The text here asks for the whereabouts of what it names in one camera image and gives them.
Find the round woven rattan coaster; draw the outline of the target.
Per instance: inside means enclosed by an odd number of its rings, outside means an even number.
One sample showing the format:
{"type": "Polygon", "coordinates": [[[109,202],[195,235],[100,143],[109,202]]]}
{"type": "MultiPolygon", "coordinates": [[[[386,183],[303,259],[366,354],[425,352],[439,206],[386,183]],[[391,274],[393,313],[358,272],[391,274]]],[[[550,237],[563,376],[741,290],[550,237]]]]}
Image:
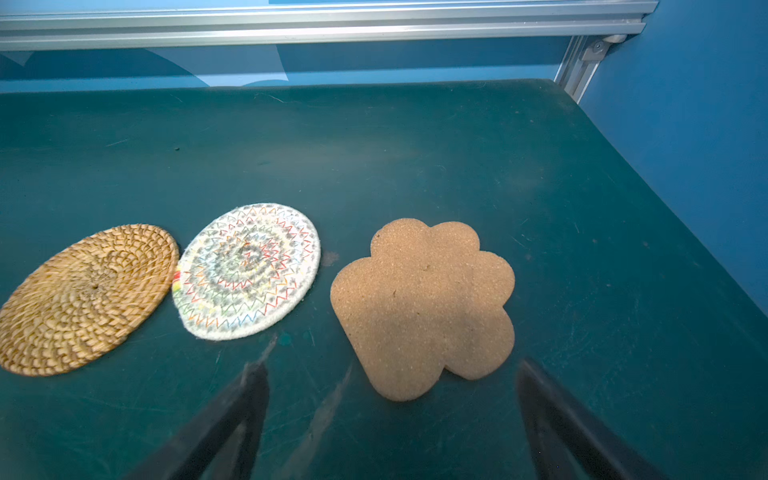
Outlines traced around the round woven rattan coaster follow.
{"type": "Polygon", "coordinates": [[[178,260],[174,238],[148,224],[110,228],[57,253],[2,306],[2,368],[54,376],[115,349],[163,301],[178,260]]]}

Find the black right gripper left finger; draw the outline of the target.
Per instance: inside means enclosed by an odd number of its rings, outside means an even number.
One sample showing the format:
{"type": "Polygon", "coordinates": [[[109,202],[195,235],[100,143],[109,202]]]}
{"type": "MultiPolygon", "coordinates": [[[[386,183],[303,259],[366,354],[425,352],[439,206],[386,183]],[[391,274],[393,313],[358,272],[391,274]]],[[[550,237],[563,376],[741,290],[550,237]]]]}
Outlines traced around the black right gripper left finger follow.
{"type": "Polygon", "coordinates": [[[249,479],[269,404],[264,363],[243,372],[128,479],[249,479]]]}

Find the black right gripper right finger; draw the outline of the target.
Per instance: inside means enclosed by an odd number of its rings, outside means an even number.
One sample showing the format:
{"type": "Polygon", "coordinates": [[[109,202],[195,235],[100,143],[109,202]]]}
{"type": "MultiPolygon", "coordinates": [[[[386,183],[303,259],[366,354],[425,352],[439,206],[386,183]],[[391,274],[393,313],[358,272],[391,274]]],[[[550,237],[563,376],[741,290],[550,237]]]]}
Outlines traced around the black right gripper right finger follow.
{"type": "Polygon", "coordinates": [[[537,477],[663,479],[646,461],[531,358],[517,369],[516,389],[537,477]]]}

